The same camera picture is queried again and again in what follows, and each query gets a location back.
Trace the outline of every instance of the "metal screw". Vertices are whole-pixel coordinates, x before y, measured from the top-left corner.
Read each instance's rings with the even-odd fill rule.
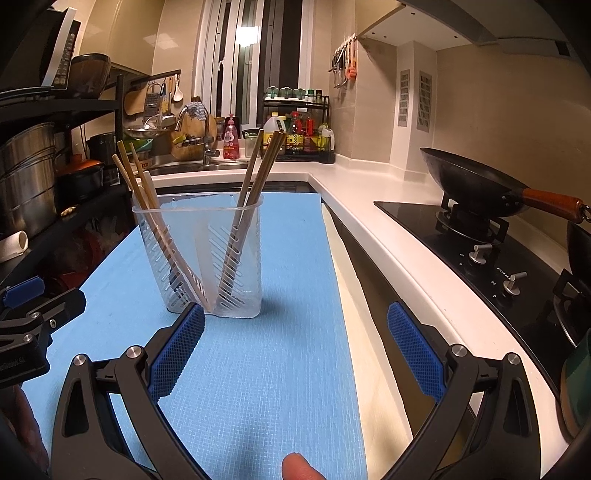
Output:
[[[459,356],[459,357],[463,357],[466,356],[468,354],[468,350],[466,349],[465,346],[460,345],[459,343],[455,344],[452,346],[452,353],[455,356]]]
[[[521,358],[519,358],[519,355],[517,355],[516,353],[510,353],[509,355],[507,355],[507,360],[509,360],[509,363],[513,365],[519,365],[519,363],[521,362]]]
[[[125,352],[125,355],[127,355],[128,358],[138,358],[141,354],[142,348],[137,345],[130,346]]]
[[[77,367],[84,365],[84,362],[86,362],[86,355],[82,355],[82,353],[76,355],[74,360],[72,360],[72,363]]]

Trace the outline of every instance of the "blue cloth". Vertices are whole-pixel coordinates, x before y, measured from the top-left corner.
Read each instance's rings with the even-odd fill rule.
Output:
[[[263,307],[255,319],[208,316],[160,407],[213,479],[281,478],[299,452],[327,478],[367,478],[359,409],[332,258],[316,194],[268,193],[261,208]],[[45,444],[72,358],[119,357],[172,324],[134,230],[85,282],[83,315],[53,336],[51,370],[28,381]],[[149,466],[112,395],[134,458]]]

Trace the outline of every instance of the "kitchen sink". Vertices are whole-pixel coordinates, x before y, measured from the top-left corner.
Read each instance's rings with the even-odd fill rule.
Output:
[[[148,168],[150,175],[172,175],[175,173],[189,173],[193,171],[217,171],[246,169],[248,160],[211,163],[204,166],[202,161],[172,161],[157,163]]]

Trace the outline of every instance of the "clear plastic utensil holder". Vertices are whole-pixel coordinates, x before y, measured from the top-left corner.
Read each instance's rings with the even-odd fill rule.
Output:
[[[186,193],[160,195],[160,208],[133,212],[144,248],[166,308],[180,313],[190,301],[203,302],[188,288],[182,269],[163,252],[154,222],[168,230],[178,253],[200,280],[209,305],[220,317],[253,318],[261,311],[261,223],[259,202],[237,208],[238,194]]]

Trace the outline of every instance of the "blue gripper pad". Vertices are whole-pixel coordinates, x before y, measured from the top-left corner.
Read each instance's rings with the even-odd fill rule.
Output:
[[[15,309],[26,302],[36,299],[45,292],[45,284],[40,277],[29,278],[9,288],[4,294],[2,303],[6,308]]]
[[[204,330],[205,312],[196,304],[152,363],[148,391],[155,403],[171,394]]]
[[[439,403],[446,391],[443,365],[400,303],[393,303],[388,309],[388,329],[421,391]]]

